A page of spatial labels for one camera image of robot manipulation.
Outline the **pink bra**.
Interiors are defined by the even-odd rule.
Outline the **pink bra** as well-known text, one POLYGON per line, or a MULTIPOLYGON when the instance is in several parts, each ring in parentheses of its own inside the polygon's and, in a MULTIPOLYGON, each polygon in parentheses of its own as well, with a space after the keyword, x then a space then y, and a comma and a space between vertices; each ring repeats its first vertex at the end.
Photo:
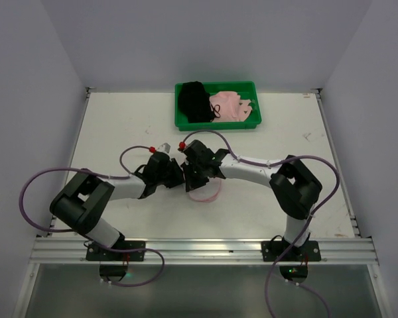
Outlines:
POLYGON ((253 109, 250 99, 241 99, 234 91, 220 91, 210 97, 211 110, 215 123, 244 122, 250 116, 253 109))

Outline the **black bra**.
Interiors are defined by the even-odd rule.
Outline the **black bra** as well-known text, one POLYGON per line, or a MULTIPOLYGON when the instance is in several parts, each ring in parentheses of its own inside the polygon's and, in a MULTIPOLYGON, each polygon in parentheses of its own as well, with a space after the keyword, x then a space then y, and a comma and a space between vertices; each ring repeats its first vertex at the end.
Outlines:
POLYGON ((210 94, 199 81, 183 83, 177 101, 189 123, 211 123, 220 118, 220 106, 212 105, 210 94))

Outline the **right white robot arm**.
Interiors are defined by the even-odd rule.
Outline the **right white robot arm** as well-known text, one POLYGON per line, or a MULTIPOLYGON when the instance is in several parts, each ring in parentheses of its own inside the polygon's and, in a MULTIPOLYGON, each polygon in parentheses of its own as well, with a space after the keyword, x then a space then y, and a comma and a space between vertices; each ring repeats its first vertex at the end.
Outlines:
POLYGON ((268 187, 287 215, 283 240, 297 248, 307 243, 309 230, 304 226, 322 184, 300 160, 287 156, 290 162, 274 168, 270 162, 236 158, 227 149, 213 152, 199 140, 190 144, 181 142, 178 150, 185 155, 181 167, 187 192, 205 186, 212 178, 243 180, 268 187))

